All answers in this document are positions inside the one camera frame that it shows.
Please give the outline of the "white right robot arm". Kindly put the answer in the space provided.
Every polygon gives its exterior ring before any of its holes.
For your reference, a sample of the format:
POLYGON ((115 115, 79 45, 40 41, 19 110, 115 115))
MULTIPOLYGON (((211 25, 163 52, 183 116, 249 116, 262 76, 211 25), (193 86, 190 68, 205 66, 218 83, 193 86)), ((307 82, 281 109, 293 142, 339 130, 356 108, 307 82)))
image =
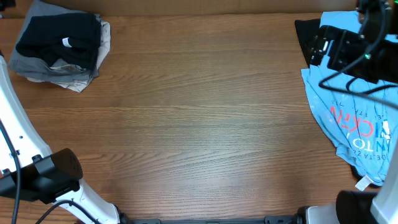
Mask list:
POLYGON ((355 190, 305 211, 306 223, 397 222, 397 2, 307 21, 302 70, 316 122, 358 176, 355 190))

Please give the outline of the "black t-shirt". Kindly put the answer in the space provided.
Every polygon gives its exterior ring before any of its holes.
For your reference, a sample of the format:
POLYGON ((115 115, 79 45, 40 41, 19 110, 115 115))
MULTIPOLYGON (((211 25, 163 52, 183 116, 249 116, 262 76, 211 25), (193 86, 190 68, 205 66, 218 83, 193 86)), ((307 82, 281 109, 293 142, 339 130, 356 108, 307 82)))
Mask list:
POLYGON ((25 57, 52 66, 58 59, 92 70, 101 43, 101 23, 94 14, 34 16, 16 44, 25 57))

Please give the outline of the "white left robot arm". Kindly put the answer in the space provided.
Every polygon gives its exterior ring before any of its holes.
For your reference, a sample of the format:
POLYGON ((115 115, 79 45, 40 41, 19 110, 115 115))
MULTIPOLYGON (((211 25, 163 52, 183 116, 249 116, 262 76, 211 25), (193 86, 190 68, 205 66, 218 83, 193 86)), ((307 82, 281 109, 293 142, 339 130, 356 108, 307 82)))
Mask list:
POLYGON ((28 119, 1 60, 1 196, 14 199, 11 222, 21 201, 51 204, 41 223, 62 207, 83 223, 123 223, 122 213, 83 179, 72 150, 52 152, 28 119))

